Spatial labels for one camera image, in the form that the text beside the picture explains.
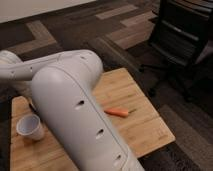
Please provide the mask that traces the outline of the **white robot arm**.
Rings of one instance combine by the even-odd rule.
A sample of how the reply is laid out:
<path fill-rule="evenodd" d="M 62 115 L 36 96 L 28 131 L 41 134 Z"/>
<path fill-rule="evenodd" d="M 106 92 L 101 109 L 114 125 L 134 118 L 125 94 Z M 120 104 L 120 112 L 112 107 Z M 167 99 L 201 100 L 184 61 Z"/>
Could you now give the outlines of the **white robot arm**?
<path fill-rule="evenodd" d="M 92 94 L 102 72 L 100 57 L 87 49 L 27 61 L 0 51 L 0 81 L 23 85 L 79 171 L 145 171 Z"/>

